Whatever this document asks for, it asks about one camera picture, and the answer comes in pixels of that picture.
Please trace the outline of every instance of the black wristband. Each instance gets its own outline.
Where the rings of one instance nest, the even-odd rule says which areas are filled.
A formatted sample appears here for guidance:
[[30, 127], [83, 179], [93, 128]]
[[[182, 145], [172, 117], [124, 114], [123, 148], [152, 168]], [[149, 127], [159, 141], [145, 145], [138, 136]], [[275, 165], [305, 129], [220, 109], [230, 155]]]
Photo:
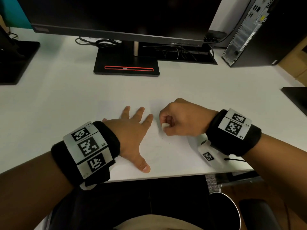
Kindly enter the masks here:
[[79, 172], [77, 165], [71, 154], [69, 153], [64, 141], [55, 144], [51, 148], [51, 154], [53, 156], [53, 159], [59, 166], [62, 173], [66, 176], [68, 181], [73, 186], [78, 186], [84, 181], [85, 185], [88, 186], [109, 180], [109, 167], [115, 163], [114, 159], [119, 156], [120, 153], [120, 142], [117, 139], [116, 135], [101, 121], [96, 121], [93, 123], [93, 125], [99, 130], [100, 134], [103, 136], [106, 143], [108, 144], [113, 160], [85, 180]]
[[208, 130], [206, 131], [206, 135], [211, 141], [211, 147], [223, 154], [243, 156], [258, 143], [261, 138], [261, 129], [255, 125], [251, 125], [244, 139], [239, 139], [238, 137], [218, 128], [226, 114], [226, 110], [221, 110], [213, 118]]

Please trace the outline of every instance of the hand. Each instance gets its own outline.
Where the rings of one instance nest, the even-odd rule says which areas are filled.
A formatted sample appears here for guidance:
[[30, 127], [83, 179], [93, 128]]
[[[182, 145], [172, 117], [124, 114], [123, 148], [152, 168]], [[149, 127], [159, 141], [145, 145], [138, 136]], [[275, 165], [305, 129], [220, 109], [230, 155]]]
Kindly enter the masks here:
[[217, 113], [217, 111], [178, 98], [160, 112], [160, 124], [170, 124], [169, 127], [164, 128], [168, 136], [198, 136], [206, 132]]
[[140, 143], [151, 126], [153, 115], [150, 114], [143, 123], [139, 123], [144, 110], [145, 108], [141, 107], [129, 119], [130, 107], [126, 106], [120, 119], [103, 119], [102, 122], [117, 136], [120, 142], [120, 156], [131, 161], [142, 172], [149, 173], [150, 166], [140, 155]]

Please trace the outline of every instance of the white wall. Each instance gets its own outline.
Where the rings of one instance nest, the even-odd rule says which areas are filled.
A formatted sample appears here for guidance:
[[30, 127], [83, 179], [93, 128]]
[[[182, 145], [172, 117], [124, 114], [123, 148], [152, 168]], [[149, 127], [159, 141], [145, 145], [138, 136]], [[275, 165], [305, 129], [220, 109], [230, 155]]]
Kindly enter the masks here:
[[243, 14], [250, 0], [222, 0], [210, 30], [229, 33]]

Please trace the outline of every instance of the teal wall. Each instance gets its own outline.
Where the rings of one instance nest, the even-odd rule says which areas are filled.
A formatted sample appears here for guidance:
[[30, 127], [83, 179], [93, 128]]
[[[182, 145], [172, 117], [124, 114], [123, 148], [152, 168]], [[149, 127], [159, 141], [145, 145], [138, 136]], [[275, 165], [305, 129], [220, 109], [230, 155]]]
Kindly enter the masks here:
[[0, 14], [9, 27], [32, 28], [17, 0], [0, 0]]

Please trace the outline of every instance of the forearm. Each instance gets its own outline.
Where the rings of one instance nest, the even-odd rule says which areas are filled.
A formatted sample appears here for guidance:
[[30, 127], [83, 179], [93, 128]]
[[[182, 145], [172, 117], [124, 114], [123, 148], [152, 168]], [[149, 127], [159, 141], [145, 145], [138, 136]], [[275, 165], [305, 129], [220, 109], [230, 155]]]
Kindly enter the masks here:
[[0, 174], [0, 225], [33, 230], [73, 186], [51, 152]]
[[243, 158], [307, 222], [307, 153], [262, 134]]

